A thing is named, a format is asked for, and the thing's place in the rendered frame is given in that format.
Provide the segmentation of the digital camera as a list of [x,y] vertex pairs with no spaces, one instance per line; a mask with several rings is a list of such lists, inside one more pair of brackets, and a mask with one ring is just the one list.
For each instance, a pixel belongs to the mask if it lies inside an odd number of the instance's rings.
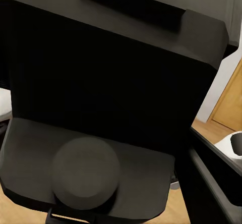
[[241,25],[242,0],[0,0],[4,194],[45,224],[160,216]]

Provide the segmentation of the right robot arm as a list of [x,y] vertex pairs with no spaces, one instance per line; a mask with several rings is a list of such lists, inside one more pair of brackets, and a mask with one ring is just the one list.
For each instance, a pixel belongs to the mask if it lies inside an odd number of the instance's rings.
[[[242,168],[242,132],[232,133],[214,145]],[[174,167],[170,189],[176,190],[179,188],[180,185]]]

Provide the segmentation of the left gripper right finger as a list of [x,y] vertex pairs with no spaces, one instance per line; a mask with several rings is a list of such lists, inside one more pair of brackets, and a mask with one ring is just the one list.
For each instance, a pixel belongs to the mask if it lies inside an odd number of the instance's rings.
[[174,167],[191,224],[242,224],[242,168],[193,127]]

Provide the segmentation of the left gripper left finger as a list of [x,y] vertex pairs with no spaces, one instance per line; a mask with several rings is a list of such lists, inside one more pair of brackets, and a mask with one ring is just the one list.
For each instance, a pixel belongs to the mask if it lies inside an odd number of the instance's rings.
[[10,119],[4,120],[0,122],[0,150],[2,148],[2,144],[6,135],[6,131],[8,128]]

